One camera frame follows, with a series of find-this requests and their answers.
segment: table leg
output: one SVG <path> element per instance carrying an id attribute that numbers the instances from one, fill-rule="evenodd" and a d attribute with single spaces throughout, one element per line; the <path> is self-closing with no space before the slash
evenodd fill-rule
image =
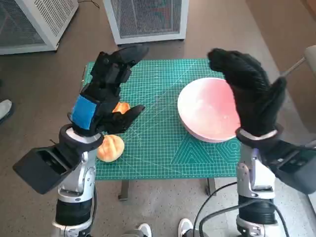
<path id="1" fill-rule="evenodd" d="M 210 196 L 216 190 L 215 187 L 215 179 L 214 178 L 207 178 L 207 186 L 205 188 L 205 192 L 208 196 Z"/>
<path id="2" fill-rule="evenodd" d="M 129 188 L 129 180 L 122 180 L 120 194 L 118 199 L 120 201 L 126 201 L 128 199 L 128 188 Z"/>

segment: grid lines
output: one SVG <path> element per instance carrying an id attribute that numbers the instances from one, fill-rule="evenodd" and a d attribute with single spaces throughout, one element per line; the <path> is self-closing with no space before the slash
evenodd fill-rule
<path id="1" fill-rule="evenodd" d="M 87 64 L 85 82 L 91 80 L 93 62 Z M 191 136 L 177 111 L 181 90 L 203 77 L 223 78 L 211 71 L 206 59 L 143 60 L 121 84 L 121 100 L 145 110 L 130 129 L 119 136 L 125 142 L 123 155 L 112 163 L 97 160 L 98 180 L 178 179 L 232 177 L 240 157 L 234 138 L 224 143 L 206 143 Z"/>

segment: metal grille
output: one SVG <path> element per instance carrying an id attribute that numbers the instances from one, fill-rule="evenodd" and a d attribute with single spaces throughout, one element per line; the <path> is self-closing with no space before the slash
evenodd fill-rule
<path id="1" fill-rule="evenodd" d="M 34 4 L 55 36 L 74 8 L 72 0 L 35 0 Z"/>
<path id="2" fill-rule="evenodd" d="M 0 47 L 43 44 L 44 41 L 14 0 L 0 1 Z"/>
<path id="3" fill-rule="evenodd" d="M 121 38 L 180 33 L 181 0 L 111 0 Z"/>

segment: floor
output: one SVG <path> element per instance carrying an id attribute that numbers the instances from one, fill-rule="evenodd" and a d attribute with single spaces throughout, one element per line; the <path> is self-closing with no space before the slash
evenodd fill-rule
<path id="1" fill-rule="evenodd" d="M 48 236 L 54 218 L 56 193 L 40 196 L 12 171 L 12 165 L 32 147 L 57 140 L 59 128 L 68 123 L 80 88 L 82 71 L 99 51 L 117 49 L 102 2 L 98 10 L 84 2 L 61 40 L 57 53 L 45 52 L 0 57 L 1 98 L 11 98 L 15 113 L 0 126 L 1 235 Z M 278 76 L 260 31 L 244 0 L 192 0 L 184 42 L 151 43 L 148 59 L 203 58 L 213 47 L 248 52 L 263 63 L 271 80 Z M 290 98 L 280 113 L 284 138 L 295 143 L 309 141 L 309 134 Z M 234 180 L 216 179 L 216 186 Z M 181 218 L 194 219 L 204 202 L 204 180 L 155 180 L 131 182 L 130 200 L 118 202 L 120 182 L 97 182 L 99 207 L 94 236 L 116 237 L 148 222 L 154 236 L 176 236 Z M 316 223 L 305 196 L 276 183 L 276 203 L 285 215 L 291 236 L 312 236 Z M 237 203 L 235 187 L 222 191 L 207 206 L 212 212 Z M 236 236 L 236 213 L 209 221 L 205 232 L 212 236 Z"/>

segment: blue tape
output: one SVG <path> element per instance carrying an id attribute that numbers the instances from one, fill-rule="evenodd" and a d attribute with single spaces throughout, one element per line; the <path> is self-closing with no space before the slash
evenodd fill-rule
<path id="1" fill-rule="evenodd" d="M 83 96 L 78 96 L 71 114 L 71 120 L 77 126 L 89 130 L 97 105 Z"/>

